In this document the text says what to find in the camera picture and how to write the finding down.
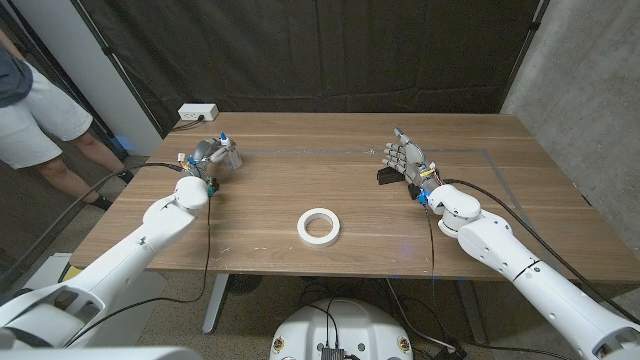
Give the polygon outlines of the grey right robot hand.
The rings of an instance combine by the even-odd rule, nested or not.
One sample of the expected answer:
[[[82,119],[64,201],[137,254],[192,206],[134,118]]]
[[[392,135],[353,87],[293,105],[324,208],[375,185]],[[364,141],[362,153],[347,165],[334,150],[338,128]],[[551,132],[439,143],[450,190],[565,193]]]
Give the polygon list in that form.
[[[401,129],[395,128],[394,134],[398,143],[386,144],[382,163],[402,174],[409,184],[431,193],[440,186],[435,166],[431,165],[421,148]]]

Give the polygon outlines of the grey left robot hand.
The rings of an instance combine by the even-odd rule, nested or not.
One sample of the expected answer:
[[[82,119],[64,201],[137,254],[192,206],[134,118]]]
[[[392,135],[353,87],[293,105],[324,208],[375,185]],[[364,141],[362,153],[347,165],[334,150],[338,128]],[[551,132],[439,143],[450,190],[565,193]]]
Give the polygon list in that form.
[[[230,138],[212,138],[200,141],[183,166],[186,176],[200,178],[207,185],[208,195],[212,196],[219,190],[218,180],[210,175],[208,167],[228,158],[235,151],[235,142]]]

